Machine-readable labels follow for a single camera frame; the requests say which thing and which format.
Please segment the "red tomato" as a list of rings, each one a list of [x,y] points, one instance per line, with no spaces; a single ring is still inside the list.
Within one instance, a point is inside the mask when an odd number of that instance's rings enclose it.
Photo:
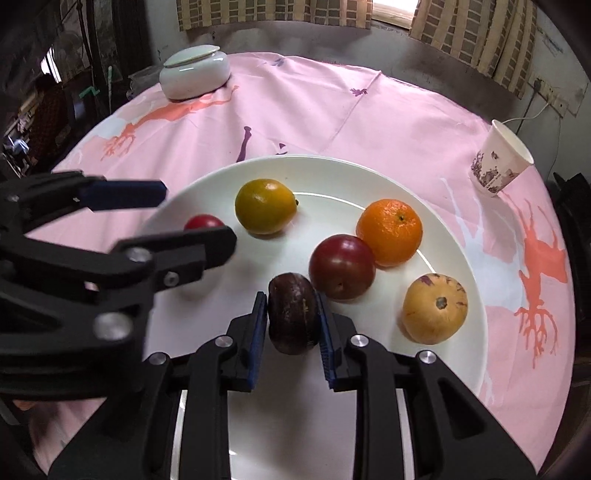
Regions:
[[[224,223],[221,219],[211,214],[198,214],[189,218],[184,224],[184,230],[197,230],[206,228],[222,227]]]

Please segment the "dark purple passion fruit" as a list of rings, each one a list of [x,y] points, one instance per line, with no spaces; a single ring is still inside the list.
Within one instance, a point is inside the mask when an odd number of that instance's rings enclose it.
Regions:
[[[301,274],[283,273],[269,284],[269,336],[280,353],[301,355],[321,340],[315,289]]]

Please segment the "striped yellow pepino melon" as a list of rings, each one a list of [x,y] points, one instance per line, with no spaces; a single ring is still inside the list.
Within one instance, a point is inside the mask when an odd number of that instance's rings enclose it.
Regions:
[[[455,278],[440,273],[424,274],[407,290],[402,324],[415,342],[436,345],[460,330],[468,307],[467,292]]]

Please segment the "green-yellow citrus fruit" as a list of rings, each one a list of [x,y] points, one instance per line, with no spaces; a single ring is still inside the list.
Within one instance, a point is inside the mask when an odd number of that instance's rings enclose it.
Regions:
[[[235,196],[235,216],[247,232],[269,236],[283,231],[297,214],[297,198],[273,179],[245,183]]]

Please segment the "white oval plate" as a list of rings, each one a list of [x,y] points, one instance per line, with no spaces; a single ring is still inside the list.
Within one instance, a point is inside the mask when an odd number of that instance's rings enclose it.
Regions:
[[[279,233],[249,233],[235,214],[245,183],[270,179],[297,200],[294,219]],[[408,204],[423,225],[414,255],[393,266],[363,251],[356,225],[372,203]],[[141,227],[142,234],[181,229],[211,214],[235,231],[235,254],[198,282],[161,293],[146,340],[148,352],[179,356],[223,333],[249,312],[256,293],[287,273],[307,277],[329,297],[332,310],[388,350],[413,355],[420,345],[401,321],[405,296],[420,276],[439,273],[465,289],[468,315],[435,353],[473,391],[484,380],[488,329],[468,258],[442,219],[407,188],[367,168],[321,157],[247,160],[209,174],[169,199]],[[329,389],[321,354],[283,354],[266,342],[259,381],[250,394],[228,397],[230,474],[235,479],[349,479],[353,475],[356,396]]]

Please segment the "dark red plum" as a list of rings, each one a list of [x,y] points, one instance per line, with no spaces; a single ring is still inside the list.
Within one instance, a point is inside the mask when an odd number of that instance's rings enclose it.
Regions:
[[[311,253],[308,275],[315,289],[329,299],[350,301],[365,294],[373,285],[375,257],[359,237],[332,235]]]

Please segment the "white lidded ceramic jar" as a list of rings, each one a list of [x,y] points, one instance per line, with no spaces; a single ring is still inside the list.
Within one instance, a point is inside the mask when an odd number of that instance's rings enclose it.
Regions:
[[[165,97],[183,101],[211,93],[230,78],[228,55],[216,45],[197,45],[170,56],[159,73]]]

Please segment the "pink printed tablecloth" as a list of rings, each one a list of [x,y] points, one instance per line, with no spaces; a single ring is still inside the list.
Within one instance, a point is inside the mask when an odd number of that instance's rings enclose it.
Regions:
[[[60,163],[112,178],[197,178],[259,156],[317,154],[372,168],[417,193],[465,248],[484,299],[488,366],[480,397],[536,467],[559,428],[575,344],[572,275],[534,168],[497,197],[470,165],[489,131],[435,92],[358,66],[274,53],[229,59],[217,91],[171,103],[151,87],[94,127]]]

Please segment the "orange mandarin on plate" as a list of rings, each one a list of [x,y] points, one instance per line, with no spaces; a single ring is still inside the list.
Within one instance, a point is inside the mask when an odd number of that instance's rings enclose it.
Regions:
[[[423,239],[423,223],[407,203],[381,199],[363,211],[356,223],[356,236],[370,247],[378,266],[393,268],[417,252]]]

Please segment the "left checkered curtain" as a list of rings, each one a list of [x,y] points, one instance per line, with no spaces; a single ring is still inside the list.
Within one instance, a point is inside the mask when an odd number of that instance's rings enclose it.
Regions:
[[[369,29],[370,0],[177,0],[180,31],[259,21]]]

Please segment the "checkered curtain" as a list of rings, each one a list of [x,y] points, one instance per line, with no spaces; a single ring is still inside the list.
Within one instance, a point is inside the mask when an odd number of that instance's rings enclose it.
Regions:
[[[180,31],[259,21],[369,29],[370,0],[177,0]]]
[[[410,36],[521,98],[533,62],[537,16],[531,0],[420,1]]]

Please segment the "patterned paper cup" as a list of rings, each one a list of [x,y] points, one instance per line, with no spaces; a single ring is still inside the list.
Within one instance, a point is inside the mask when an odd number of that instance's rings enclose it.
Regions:
[[[493,120],[471,164],[471,180],[483,193],[496,196],[527,168],[534,158],[523,141],[504,123]]]

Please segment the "right checkered curtain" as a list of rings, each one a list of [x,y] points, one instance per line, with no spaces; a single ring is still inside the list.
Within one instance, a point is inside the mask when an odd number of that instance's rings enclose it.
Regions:
[[[533,62],[537,16],[531,0],[420,1],[410,36],[521,98]]]

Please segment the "wall power strip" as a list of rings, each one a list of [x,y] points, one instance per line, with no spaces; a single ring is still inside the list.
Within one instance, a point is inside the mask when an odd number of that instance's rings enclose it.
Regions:
[[[561,118],[566,113],[576,117],[589,88],[588,82],[580,85],[567,84],[566,86],[553,87],[540,76],[534,76],[529,85],[554,109]]]

